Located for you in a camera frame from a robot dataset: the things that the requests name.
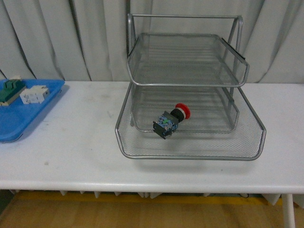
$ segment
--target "metal mesh desk tray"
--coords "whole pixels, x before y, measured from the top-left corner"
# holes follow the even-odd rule
[[[239,87],[249,65],[217,35],[141,34],[128,70],[140,86]]]
[[[222,93],[221,90],[222,88],[213,90],[203,88],[201,94],[195,91],[192,95],[190,90],[180,90],[179,97],[187,100],[191,104],[190,107],[194,108],[191,113],[193,115],[191,118],[194,120],[192,123],[191,118],[185,120],[171,137],[163,140],[151,131],[152,123],[149,125],[149,122],[175,102],[173,96],[170,97],[172,100],[169,102],[160,100],[160,105],[157,106],[156,99],[164,93],[163,90],[153,90],[153,86],[138,90],[135,86],[130,86],[115,128],[123,155],[135,159],[250,161],[258,158],[264,145],[265,127],[240,88],[234,91],[234,103],[229,101],[226,93]],[[208,96],[208,94],[214,98],[200,100],[203,95]],[[209,115],[208,104],[211,104],[210,108],[216,110],[214,113],[217,119],[211,123],[215,128],[210,131],[208,125],[204,126],[204,124],[211,119],[211,116],[194,124],[200,115],[204,115],[204,110],[206,115]],[[222,115],[224,118],[220,120],[217,115]]]

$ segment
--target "upper mesh tray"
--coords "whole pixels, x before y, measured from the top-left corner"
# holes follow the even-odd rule
[[[249,64],[217,35],[141,34],[128,70],[139,86],[239,87]]]

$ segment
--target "blue plastic tray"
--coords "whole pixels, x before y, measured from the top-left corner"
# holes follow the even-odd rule
[[[0,81],[0,89],[7,80]],[[64,85],[62,80],[23,80],[27,88],[36,85],[46,85],[50,95],[41,104],[23,104],[18,97],[9,106],[0,106],[0,142],[17,140],[26,127],[50,103]]]

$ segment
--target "lower mesh tray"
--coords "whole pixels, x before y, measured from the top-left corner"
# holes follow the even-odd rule
[[[152,131],[152,122],[179,102],[188,103],[191,117],[164,140]],[[123,155],[134,159],[250,161],[260,156],[266,135],[240,88],[232,99],[225,88],[175,87],[171,91],[132,84],[115,132]]]

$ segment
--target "white table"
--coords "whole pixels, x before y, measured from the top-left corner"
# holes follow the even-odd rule
[[[304,194],[304,85],[246,84],[264,123],[255,161],[130,160],[115,137],[127,82],[66,82],[16,142],[0,144],[0,189]]]

